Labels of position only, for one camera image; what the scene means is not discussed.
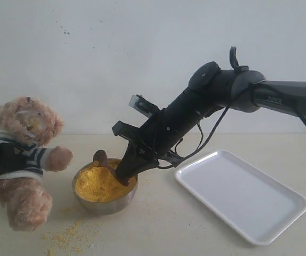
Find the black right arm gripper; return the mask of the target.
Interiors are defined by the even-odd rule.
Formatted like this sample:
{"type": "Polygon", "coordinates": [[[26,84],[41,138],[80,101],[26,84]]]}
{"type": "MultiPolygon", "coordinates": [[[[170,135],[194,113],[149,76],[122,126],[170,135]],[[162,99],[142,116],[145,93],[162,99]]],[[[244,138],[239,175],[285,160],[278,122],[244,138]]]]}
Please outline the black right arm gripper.
{"type": "Polygon", "coordinates": [[[171,152],[172,147],[195,126],[195,113],[165,108],[152,115],[141,127],[118,121],[113,134],[129,141],[125,154],[115,170],[118,181],[157,168],[159,160],[177,167],[181,158],[171,152]]]}

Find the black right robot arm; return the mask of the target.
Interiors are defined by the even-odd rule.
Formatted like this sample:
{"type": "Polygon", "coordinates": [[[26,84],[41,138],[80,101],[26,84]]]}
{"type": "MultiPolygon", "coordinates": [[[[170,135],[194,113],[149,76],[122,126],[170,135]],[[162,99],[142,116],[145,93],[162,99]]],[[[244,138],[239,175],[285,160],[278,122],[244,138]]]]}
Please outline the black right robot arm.
{"type": "Polygon", "coordinates": [[[168,162],[176,167],[184,157],[172,148],[199,122],[216,111],[229,109],[252,113],[266,108],[298,117],[306,126],[306,82],[269,81],[247,66],[221,69],[209,62],[191,77],[187,88],[167,107],[160,109],[139,95],[131,106],[147,117],[140,127],[124,122],[113,126],[113,134],[128,140],[126,152],[115,171],[120,180],[168,162]]]}

